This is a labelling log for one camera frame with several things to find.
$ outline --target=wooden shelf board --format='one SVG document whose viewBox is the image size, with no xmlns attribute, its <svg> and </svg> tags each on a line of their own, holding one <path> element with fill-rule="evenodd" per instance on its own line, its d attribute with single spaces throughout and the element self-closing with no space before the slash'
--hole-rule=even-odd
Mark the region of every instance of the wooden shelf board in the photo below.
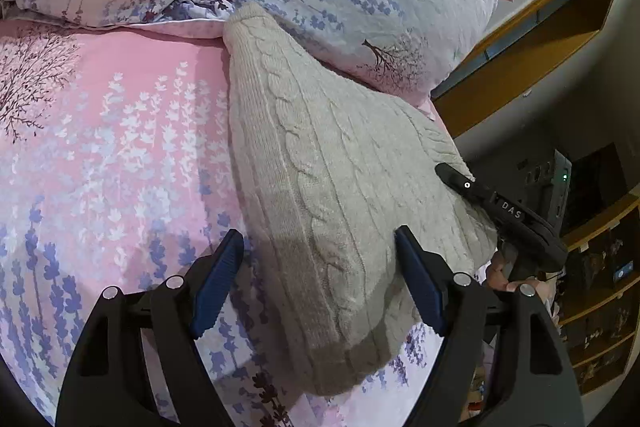
<svg viewBox="0 0 640 427">
<path fill-rule="evenodd" d="M 625 194 L 610 207 L 603 210 L 581 227 L 566 234 L 562 241 L 567 250 L 572 251 L 588 243 L 594 237 L 605 232 L 611 225 L 619 221 L 640 204 L 640 198 L 633 194 Z"/>
<path fill-rule="evenodd" d="M 585 365 L 586 363 L 592 362 L 595 359 L 599 359 L 602 355 L 605 355 L 609 351 L 612 351 L 618 346 L 624 344 L 635 334 L 636 330 L 634 330 L 634 328 L 626 327 L 625 330 L 623 330 L 622 337 L 620 337 L 615 342 L 611 339 L 597 339 L 587 349 L 583 350 L 574 347 L 574 349 L 571 349 L 569 351 L 571 364 L 573 367 L 580 367 L 581 365 Z"/>
<path fill-rule="evenodd" d="M 572 3 L 439 97 L 434 105 L 455 138 L 555 70 L 599 29 Z"/>
<path fill-rule="evenodd" d="M 566 302 L 562 307 L 564 317 L 560 320 L 560 325 L 564 326 L 602 308 L 605 304 L 610 303 L 613 299 L 628 291 L 638 281 L 640 281 L 640 271 L 634 270 L 613 288 L 592 288 L 584 301 Z"/>
<path fill-rule="evenodd" d="M 611 365 L 609 367 L 604 367 L 594 378 L 588 380 L 584 385 L 580 386 L 580 394 L 585 395 L 587 393 L 590 393 L 591 391 L 595 391 L 606 383 L 609 383 L 614 378 L 619 377 L 624 372 L 625 367 L 620 363 L 615 363 L 614 365 Z"/>
<path fill-rule="evenodd" d="M 517 12 L 513 17 L 504 22 L 496 31 L 487 35 L 484 39 L 482 39 L 476 47 L 474 47 L 471 52 L 465 57 L 465 59 L 461 62 L 462 64 L 466 64 L 473 58 L 476 58 L 479 54 L 483 53 L 484 50 L 494 44 L 494 42 L 503 38 L 507 33 L 512 31 L 517 25 L 519 25 L 523 20 L 525 20 L 530 15 L 537 12 L 544 5 L 549 3 L 551 0 L 533 0 L 530 4 L 527 4 L 521 11 Z"/>
</svg>

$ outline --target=pink bedsheet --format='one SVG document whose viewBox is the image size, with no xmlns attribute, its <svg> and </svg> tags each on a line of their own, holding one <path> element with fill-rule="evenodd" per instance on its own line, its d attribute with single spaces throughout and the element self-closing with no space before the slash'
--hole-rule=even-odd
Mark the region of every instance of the pink bedsheet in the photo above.
<svg viewBox="0 0 640 427">
<path fill-rule="evenodd" d="M 0 110 L 0 351 L 51 421 L 103 288 L 146 289 L 183 273 L 229 228 L 246 231 L 231 172 L 227 65 L 221 39 L 0 23 L 9 101 Z M 422 110 L 439 121 L 433 106 Z M 440 347 L 433 330 L 416 326 L 400 354 L 349 393 L 310 396 L 298 390 L 250 240 L 236 282 L 197 343 L 236 425 L 402 425 Z M 151 377 L 159 410 L 172 417 L 166 388 Z"/>
</svg>

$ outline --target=hand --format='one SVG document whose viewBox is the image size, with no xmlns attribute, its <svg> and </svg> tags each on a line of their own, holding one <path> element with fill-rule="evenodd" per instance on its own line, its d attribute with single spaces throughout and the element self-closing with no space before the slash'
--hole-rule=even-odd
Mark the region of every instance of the hand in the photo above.
<svg viewBox="0 0 640 427">
<path fill-rule="evenodd" d="M 491 259 L 491 264 L 486 269 L 486 283 L 489 288 L 503 292 L 514 292 L 521 284 L 527 283 L 536 290 L 540 299 L 546 302 L 549 295 L 551 295 L 551 288 L 548 283 L 539 281 L 535 277 L 530 277 L 526 281 L 509 282 L 502 273 L 502 268 L 504 268 L 505 264 L 504 256 L 497 251 Z"/>
</svg>

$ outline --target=tree branch print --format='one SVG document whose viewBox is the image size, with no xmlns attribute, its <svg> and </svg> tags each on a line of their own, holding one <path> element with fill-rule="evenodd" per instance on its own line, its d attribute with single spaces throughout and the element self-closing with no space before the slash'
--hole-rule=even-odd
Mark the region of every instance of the tree branch print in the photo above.
<svg viewBox="0 0 640 427">
<path fill-rule="evenodd" d="M 41 25 L 0 38 L 0 128 L 15 143 L 43 128 L 55 93 L 68 84 L 78 58 L 75 37 Z"/>
<path fill-rule="evenodd" d="M 424 76 L 422 49 L 426 39 L 416 41 L 405 34 L 388 46 L 375 46 L 367 39 L 362 43 L 373 53 L 376 63 L 358 66 L 365 70 L 365 80 L 385 92 L 402 94 L 415 90 Z"/>
</svg>

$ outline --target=beige knit fabric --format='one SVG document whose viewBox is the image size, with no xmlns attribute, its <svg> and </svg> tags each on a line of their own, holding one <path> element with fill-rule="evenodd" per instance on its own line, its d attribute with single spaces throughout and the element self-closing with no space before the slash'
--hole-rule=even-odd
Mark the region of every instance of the beige knit fabric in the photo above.
<svg viewBox="0 0 640 427">
<path fill-rule="evenodd" d="M 436 176 L 469 174 L 417 109 L 323 68 L 258 5 L 225 25 L 232 154 L 249 232 L 306 391 L 350 389 L 419 320 L 396 264 L 411 227 L 453 271 L 494 253 L 488 218 Z"/>
</svg>

